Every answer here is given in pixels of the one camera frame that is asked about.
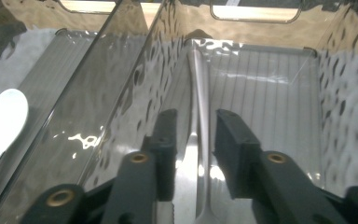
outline clear plastic bin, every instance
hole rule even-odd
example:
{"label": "clear plastic bin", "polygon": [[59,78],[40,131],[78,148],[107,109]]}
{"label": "clear plastic bin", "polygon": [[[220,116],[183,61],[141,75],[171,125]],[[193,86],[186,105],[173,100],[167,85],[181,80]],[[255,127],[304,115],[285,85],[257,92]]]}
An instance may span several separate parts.
{"label": "clear plastic bin", "polygon": [[[225,3],[217,6],[224,10]],[[199,145],[187,142],[191,134],[200,136],[191,125],[197,116],[190,42],[198,44],[210,80],[211,146],[214,111],[228,109],[243,118],[264,150],[291,156],[316,186],[343,195],[358,185],[358,3],[304,2],[301,10],[289,9],[292,16],[281,20],[279,13],[234,20],[219,18],[208,4],[163,2],[119,103],[131,99],[131,105],[117,108],[109,137],[115,141],[101,147],[85,188],[115,176],[122,156],[150,134],[158,112],[175,108],[173,212],[175,223],[193,223],[203,168]],[[211,179],[213,211],[222,223],[254,223],[250,200],[230,199],[214,159]]]}
{"label": "clear plastic bin", "polygon": [[[243,118],[264,150],[291,156],[316,186],[342,195],[358,185],[358,2],[303,1],[300,10],[232,2],[162,2],[141,51],[127,55],[135,64],[115,70],[125,80],[104,89],[114,97],[92,95],[104,80],[86,76],[112,65],[89,65],[104,58],[93,55],[101,52],[100,35],[1,197],[0,223],[21,218],[52,186],[78,183],[90,190],[115,177],[123,156],[140,148],[159,111],[169,108],[178,111],[175,197],[173,207],[158,204],[158,220],[167,223],[162,215],[173,211],[175,224],[193,223],[203,167],[200,144],[189,143],[189,136],[200,136],[190,43],[199,46],[210,80],[211,143],[214,111],[228,109]],[[234,13],[225,14],[225,7],[256,7],[251,11],[259,13],[228,18]],[[280,16],[285,9],[289,16]],[[127,62],[124,53],[109,62]],[[255,223],[250,200],[230,199],[214,159],[211,179],[212,208],[221,222]]]}
{"label": "clear plastic bin", "polygon": [[147,31],[132,1],[110,15],[0,1],[0,92],[19,89],[30,107],[0,160],[0,223],[19,222],[43,190],[79,181]]}

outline gold screw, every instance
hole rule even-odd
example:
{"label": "gold screw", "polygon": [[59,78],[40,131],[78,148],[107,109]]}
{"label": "gold screw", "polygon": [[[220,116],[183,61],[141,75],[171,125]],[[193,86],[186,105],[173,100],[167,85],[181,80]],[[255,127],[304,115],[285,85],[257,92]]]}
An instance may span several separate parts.
{"label": "gold screw", "polygon": [[131,157],[131,161],[135,163],[141,163],[147,161],[147,156],[143,153],[137,153]]}
{"label": "gold screw", "polygon": [[46,204],[50,207],[58,207],[71,202],[74,198],[75,193],[71,189],[60,189],[48,196]]}
{"label": "gold screw", "polygon": [[285,163],[286,162],[286,158],[283,155],[277,154],[277,153],[268,154],[267,158],[270,161],[273,161],[275,163]]}

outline white plastic spoon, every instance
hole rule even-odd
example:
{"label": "white plastic spoon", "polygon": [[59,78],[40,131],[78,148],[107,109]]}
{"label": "white plastic spoon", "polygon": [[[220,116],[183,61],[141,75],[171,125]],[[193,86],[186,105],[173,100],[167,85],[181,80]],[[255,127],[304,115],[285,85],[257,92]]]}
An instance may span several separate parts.
{"label": "white plastic spoon", "polygon": [[16,140],[28,117],[27,98],[9,89],[0,94],[0,158]]}

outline spoon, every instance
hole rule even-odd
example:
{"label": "spoon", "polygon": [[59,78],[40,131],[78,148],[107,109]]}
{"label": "spoon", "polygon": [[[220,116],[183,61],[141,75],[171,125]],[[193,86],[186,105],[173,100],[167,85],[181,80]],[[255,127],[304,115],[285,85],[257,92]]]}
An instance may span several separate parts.
{"label": "spoon", "polygon": [[209,76],[204,74],[201,52],[193,47],[188,53],[190,70],[197,80],[197,95],[199,96],[200,129],[202,143],[202,166],[204,168],[204,191],[202,197],[202,210],[196,218],[196,224],[220,223],[211,207],[211,151],[209,144]]}
{"label": "spoon", "polygon": [[[187,57],[190,63],[194,59]],[[189,224],[194,222],[197,210],[197,180],[199,167],[199,102],[196,76],[189,74],[191,88],[190,136],[187,140],[185,156],[176,169],[175,192],[173,196],[173,223]]]}
{"label": "spoon", "polygon": [[27,98],[9,89],[0,94],[0,158],[16,140],[28,117]]}

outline metal spoon handle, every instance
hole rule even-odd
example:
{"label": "metal spoon handle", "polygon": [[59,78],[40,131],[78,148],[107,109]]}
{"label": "metal spoon handle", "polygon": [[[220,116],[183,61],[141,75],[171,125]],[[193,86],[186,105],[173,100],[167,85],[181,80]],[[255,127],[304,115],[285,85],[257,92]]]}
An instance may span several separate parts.
{"label": "metal spoon handle", "polygon": [[202,166],[204,169],[204,191],[202,197],[202,209],[209,209],[210,206],[210,144],[209,144],[209,77],[204,74],[203,60],[201,52],[193,47],[188,53],[188,59],[190,62],[190,69],[193,75],[196,77],[197,83],[197,95],[199,99],[200,109],[200,131],[201,131],[201,143],[202,143]]}

